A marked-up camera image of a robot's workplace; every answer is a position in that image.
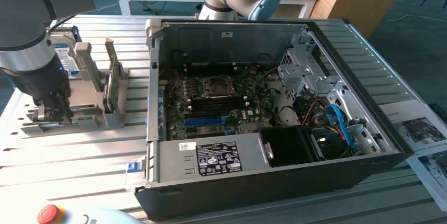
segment slotted metal table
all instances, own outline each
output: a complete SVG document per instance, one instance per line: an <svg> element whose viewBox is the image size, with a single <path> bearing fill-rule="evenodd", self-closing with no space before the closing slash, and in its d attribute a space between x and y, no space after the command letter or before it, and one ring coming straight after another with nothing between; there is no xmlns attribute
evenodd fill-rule
<svg viewBox="0 0 447 224"><path fill-rule="evenodd" d="M77 25L83 41L93 44L93 57L101 69L110 66L103 45L106 38L115 41L118 58L123 66L130 68L126 127L119 130L23 139L21 118L33 100L30 96L15 91L0 118L2 132L6 134L0 140L2 199L45 199L61 205L119 209L145 223L151 223L134 194L125 190L127 162L146 155L150 56L145 24L150 18L81 15L66 24ZM342 20L314 21L380 104L420 99L350 23ZM410 166L404 163L390 171L373 175L353 189L165 223L446 221L447 214L440 210Z"/></svg>

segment red emergency stop button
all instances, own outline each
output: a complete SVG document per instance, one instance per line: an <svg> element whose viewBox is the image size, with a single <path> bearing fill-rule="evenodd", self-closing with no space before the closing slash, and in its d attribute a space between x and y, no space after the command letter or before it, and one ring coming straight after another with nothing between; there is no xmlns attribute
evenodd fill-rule
<svg viewBox="0 0 447 224"><path fill-rule="evenodd" d="M41 210L38 215L38 222L41 224L51 224L58 221L58 218L62 214L61 209L55 205L47 205Z"/></svg>

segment power supply label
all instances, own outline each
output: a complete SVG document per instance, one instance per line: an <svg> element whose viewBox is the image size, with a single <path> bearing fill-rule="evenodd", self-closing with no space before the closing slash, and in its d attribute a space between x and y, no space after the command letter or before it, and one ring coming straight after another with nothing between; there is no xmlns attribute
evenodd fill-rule
<svg viewBox="0 0 447 224"><path fill-rule="evenodd" d="M202 176L243 170L237 142L198 145L197 153Z"/></svg>

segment white table leg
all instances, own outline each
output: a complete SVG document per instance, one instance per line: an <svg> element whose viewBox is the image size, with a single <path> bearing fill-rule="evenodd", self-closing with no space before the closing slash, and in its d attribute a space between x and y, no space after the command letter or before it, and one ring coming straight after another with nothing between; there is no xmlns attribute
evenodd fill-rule
<svg viewBox="0 0 447 224"><path fill-rule="evenodd" d="M306 4L303 5L299 18L310 18L310 14L313 13L314 6L316 6L317 0L306 0Z"/></svg>
<svg viewBox="0 0 447 224"><path fill-rule="evenodd" d="M121 0L122 16L131 16L131 0Z"/></svg>

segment floor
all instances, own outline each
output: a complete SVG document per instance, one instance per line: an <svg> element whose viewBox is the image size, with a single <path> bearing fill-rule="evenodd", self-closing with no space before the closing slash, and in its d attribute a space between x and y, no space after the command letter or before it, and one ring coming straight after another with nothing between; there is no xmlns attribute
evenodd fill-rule
<svg viewBox="0 0 447 224"><path fill-rule="evenodd" d="M378 49L392 66L404 76L416 91L429 103L438 103L447 110L447 23L409 17L402 21L389 19L405 15L420 15L437 19L447 19L447 8L442 8L446 0L397 0L386 17L377 28L370 42ZM198 12L198 3L131 2L134 15L175 15L191 16ZM119 15L121 8L114 6L89 14ZM0 113L10 100L13 88L6 79L0 78Z"/></svg>

